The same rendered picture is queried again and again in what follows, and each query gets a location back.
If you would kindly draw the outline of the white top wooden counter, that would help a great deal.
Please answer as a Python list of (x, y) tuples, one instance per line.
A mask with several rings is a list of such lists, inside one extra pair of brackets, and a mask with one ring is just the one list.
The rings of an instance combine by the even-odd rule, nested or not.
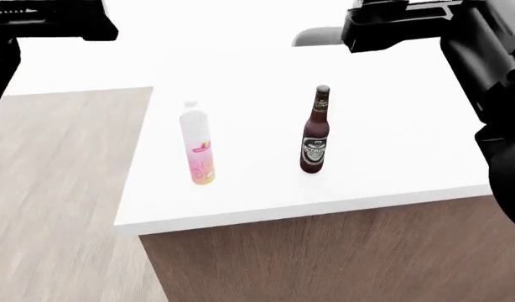
[[(169, 55), (114, 226), (169, 302), (515, 302), (515, 226), (491, 196), (481, 123), (437, 47)], [(318, 173), (299, 165), (330, 88)], [(215, 179), (179, 116), (208, 116)]]

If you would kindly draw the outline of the brown glass beer bottle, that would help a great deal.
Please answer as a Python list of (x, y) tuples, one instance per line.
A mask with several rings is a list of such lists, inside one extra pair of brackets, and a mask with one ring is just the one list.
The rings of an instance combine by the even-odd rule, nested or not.
[(330, 88), (316, 87), (315, 100), (309, 119), (304, 125), (300, 148), (300, 168), (305, 173), (318, 173), (324, 164), (330, 125), (327, 120)]

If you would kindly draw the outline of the pink label clear drink bottle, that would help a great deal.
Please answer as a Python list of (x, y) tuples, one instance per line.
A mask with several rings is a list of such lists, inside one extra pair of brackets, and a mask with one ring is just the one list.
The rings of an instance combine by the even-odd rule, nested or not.
[(191, 179), (196, 185), (208, 185), (215, 179), (208, 116), (196, 101), (183, 102), (183, 106), (179, 125)]

